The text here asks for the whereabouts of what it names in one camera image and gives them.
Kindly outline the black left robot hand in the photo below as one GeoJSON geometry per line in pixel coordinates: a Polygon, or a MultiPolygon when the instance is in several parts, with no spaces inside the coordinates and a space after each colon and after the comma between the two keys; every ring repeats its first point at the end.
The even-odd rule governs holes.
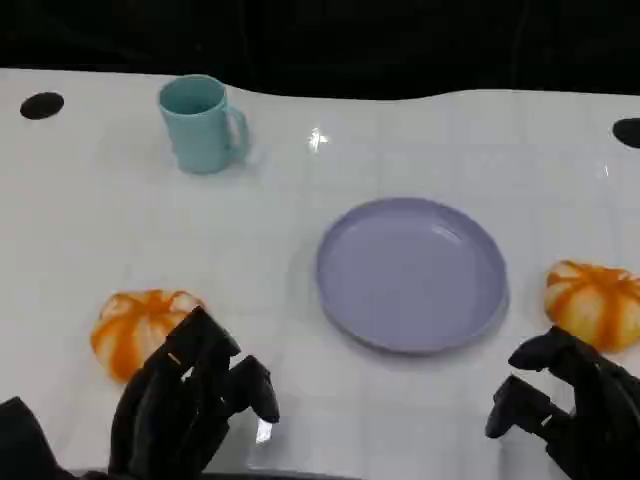
{"type": "Polygon", "coordinates": [[[229,432],[252,409],[280,419],[269,370],[194,308],[129,381],[111,428],[108,473],[116,479],[197,479],[229,432]]]}

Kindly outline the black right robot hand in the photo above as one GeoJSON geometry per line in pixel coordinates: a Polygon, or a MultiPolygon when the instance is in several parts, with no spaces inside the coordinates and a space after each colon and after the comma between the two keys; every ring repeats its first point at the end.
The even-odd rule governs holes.
{"type": "Polygon", "coordinates": [[[517,426],[546,443],[571,479],[639,477],[639,379],[559,327],[522,343],[509,358],[517,369],[546,370],[573,388],[567,413],[549,396],[511,375],[493,395],[485,435],[517,426]]]}

